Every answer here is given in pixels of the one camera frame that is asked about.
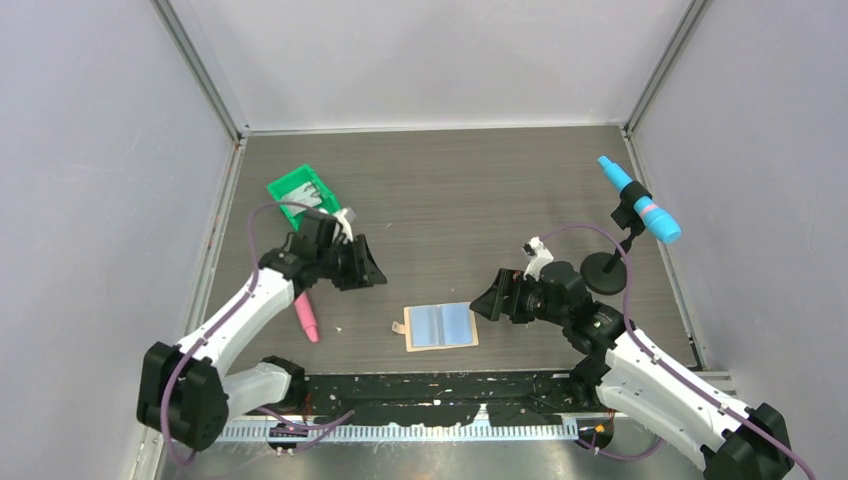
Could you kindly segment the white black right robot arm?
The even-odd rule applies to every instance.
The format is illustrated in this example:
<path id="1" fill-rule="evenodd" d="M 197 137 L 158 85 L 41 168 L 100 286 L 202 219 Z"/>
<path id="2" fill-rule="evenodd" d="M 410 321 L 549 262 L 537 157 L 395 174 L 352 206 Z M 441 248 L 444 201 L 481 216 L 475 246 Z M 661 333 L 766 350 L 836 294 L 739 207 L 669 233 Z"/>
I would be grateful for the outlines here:
<path id="1" fill-rule="evenodd" d="M 623 413 L 685 455 L 706 479 L 782 479 L 796 460 L 783 416 L 751 408 L 668 358 L 619 310 L 595 300 L 565 261 L 534 275 L 501 269 L 470 308 L 492 321 L 561 327 L 584 354 L 568 387 L 584 410 Z"/>

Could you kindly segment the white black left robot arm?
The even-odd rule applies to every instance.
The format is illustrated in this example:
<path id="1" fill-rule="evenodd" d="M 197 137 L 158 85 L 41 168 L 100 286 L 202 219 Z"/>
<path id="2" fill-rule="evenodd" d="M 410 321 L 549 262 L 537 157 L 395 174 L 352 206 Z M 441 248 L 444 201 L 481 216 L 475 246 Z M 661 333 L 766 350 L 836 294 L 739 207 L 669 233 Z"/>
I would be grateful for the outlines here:
<path id="1" fill-rule="evenodd" d="M 235 359 L 306 290 L 328 280 L 340 291 L 384 285 L 367 239 L 352 230 L 349 208 L 305 212 L 284 244 L 255 255 L 233 297 L 173 345 L 157 342 L 143 357 L 136 419 L 194 451 L 211 446 L 234 418 L 275 406 L 298 412 L 307 398 L 303 367 L 268 356 L 232 373 Z"/>

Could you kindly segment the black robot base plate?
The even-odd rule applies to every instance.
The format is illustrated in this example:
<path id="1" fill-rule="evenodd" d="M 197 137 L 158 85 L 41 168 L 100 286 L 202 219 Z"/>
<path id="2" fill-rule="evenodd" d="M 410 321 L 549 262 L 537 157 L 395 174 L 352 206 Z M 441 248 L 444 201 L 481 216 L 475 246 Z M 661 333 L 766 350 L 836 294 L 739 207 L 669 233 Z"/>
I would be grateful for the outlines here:
<path id="1" fill-rule="evenodd" d="M 576 396 L 568 370 L 309 374 L 268 409 L 320 424 L 352 412 L 352 425 L 403 427 L 466 426 L 481 409 L 498 427 L 553 425 L 561 415 L 609 425 L 621 416 Z"/>

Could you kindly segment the beige card holder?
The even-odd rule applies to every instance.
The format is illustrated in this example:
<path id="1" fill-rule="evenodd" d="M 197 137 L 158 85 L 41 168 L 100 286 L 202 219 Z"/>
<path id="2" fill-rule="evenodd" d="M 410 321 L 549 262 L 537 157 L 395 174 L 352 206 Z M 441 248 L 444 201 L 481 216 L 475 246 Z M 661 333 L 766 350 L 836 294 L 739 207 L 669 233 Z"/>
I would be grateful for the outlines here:
<path id="1" fill-rule="evenodd" d="M 392 323 L 405 339 L 407 352 L 446 350 L 479 345 L 476 317 L 469 302 L 409 306 Z"/>

